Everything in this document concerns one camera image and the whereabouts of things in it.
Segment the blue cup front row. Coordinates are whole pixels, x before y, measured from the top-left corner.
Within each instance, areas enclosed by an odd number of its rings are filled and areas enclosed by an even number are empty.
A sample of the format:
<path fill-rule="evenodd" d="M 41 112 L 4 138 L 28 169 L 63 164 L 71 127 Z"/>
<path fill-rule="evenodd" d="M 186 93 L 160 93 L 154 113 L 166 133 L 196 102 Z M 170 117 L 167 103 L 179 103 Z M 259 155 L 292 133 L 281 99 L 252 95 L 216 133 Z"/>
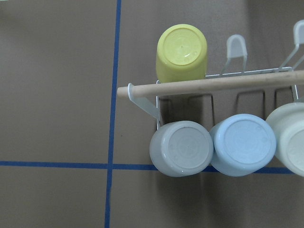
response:
<path fill-rule="evenodd" d="M 213 126 L 211 165 L 232 177 L 254 173 L 266 166 L 276 152 L 276 137 L 269 124 L 252 114 L 237 114 Z"/>

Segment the grey plastic cup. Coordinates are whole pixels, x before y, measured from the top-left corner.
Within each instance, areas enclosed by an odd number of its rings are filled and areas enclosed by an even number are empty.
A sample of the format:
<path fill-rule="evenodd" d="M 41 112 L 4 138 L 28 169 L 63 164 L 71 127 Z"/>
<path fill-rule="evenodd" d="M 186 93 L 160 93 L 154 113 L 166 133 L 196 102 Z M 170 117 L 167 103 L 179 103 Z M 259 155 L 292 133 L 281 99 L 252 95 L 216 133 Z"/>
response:
<path fill-rule="evenodd" d="M 193 121 L 165 124 L 154 133 L 150 142 L 152 163 L 170 177 L 201 172 L 210 164 L 213 152 L 209 132 Z"/>

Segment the pale green plastic cup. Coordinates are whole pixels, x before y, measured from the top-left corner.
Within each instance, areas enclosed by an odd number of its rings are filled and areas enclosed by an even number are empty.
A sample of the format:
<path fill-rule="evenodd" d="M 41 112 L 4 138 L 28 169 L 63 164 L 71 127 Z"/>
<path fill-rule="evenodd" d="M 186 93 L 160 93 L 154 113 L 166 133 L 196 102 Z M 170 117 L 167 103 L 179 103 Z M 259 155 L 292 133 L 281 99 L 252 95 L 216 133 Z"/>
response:
<path fill-rule="evenodd" d="M 276 136 L 276 158 L 293 173 L 304 175 L 304 104 L 289 103 L 266 119 Z"/>

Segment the yellow plastic cup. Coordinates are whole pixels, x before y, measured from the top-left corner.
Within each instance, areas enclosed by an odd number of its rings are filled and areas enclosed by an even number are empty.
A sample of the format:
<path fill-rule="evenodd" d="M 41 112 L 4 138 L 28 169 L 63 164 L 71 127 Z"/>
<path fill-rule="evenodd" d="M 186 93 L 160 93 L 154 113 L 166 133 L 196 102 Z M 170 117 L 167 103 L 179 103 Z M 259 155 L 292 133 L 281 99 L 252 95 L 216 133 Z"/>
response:
<path fill-rule="evenodd" d="M 188 24 L 177 24 L 160 36 L 156 53 L 156 75 L 160 83 L 204 79 L 208 45 L 203 33 Z"/>

